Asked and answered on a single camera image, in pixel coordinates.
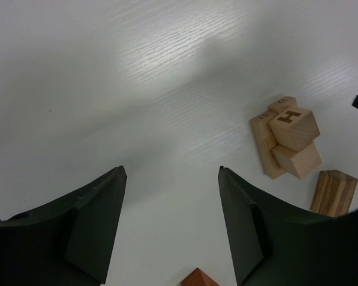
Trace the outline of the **pale long wood block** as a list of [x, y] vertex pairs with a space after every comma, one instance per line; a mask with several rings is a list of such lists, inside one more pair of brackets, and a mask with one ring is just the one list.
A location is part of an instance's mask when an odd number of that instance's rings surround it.
[[289, 106], [297, 106], [297, 99], [295, 97], [284, 96], [268, 106], [270, 111], [279, 114]]

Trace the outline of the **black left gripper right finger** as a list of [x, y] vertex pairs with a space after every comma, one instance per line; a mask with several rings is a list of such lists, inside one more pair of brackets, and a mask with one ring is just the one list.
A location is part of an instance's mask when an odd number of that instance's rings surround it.
[[358, 285], [358, 209], [333, 218], [218, 173], [238, 285]]

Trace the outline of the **engraved long wood block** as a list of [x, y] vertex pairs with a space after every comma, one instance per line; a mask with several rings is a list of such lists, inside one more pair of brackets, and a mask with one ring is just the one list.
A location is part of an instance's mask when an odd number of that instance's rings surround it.
[[276, 112], [267, 110], [249, 121], [264, 173], [271, 179], [276, 179], [286, 173], [286, 171], [279, 166], [272, 152], [273, 148], [276, 147], [278, 143], [270, 129], [269, 121], [276, 116]]

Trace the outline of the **striped dark wood block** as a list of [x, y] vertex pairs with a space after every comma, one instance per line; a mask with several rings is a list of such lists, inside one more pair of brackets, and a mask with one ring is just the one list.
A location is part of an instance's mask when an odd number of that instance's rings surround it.
[[320, 171], [310, 210], [329, 217], [349, 212], [358, 179], [339, 170]]

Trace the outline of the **small pale wood cube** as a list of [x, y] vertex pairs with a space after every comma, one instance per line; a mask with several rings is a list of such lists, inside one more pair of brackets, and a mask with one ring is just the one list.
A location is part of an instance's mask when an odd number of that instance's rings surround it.
[[322, 164], [314, 142], [301, 151], [294, 151], [282, 145], [277, 145], [272, 152], [279, 166], [298, 179], [305, 178]]

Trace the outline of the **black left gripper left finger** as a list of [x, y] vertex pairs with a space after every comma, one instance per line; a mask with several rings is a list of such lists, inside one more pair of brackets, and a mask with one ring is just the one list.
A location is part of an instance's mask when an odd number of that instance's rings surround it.
[[0, 220], [0, 285], [103, 285], [125, 195], [123, 166]]

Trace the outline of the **small brown wood cube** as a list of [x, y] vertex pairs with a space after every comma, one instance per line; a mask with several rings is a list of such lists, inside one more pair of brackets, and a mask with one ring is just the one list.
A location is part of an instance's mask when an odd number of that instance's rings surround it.
[[288, 107], [269, 121], [278, 144], [299, 152], [311, 144], [320, 130], [311, 110]]

